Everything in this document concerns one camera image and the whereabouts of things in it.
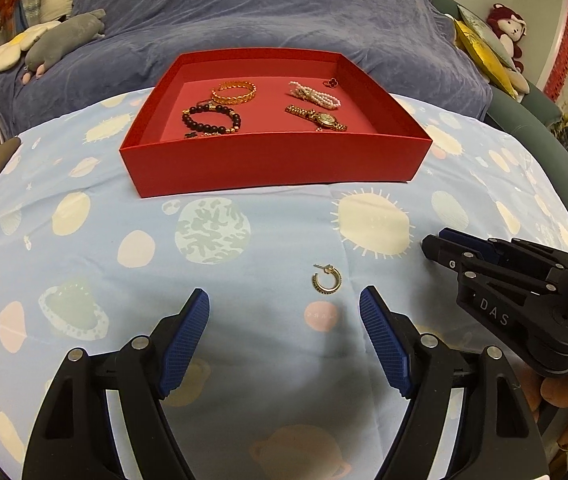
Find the right hand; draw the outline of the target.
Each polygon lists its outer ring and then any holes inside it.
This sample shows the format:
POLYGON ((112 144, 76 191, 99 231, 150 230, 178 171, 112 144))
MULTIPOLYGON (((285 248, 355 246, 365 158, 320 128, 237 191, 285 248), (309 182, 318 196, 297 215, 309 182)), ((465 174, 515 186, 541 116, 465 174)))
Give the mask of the right hand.
MULTIPOLYGON (((544 378, 523 362, 514 365, 515 374, 534 420, 538 420, 543 401, 556 408, 568 408, 568 374, 544 378)), ((568 424, 553 444, 546 447, 551 479, 563 479, 568 471, 568 424)))

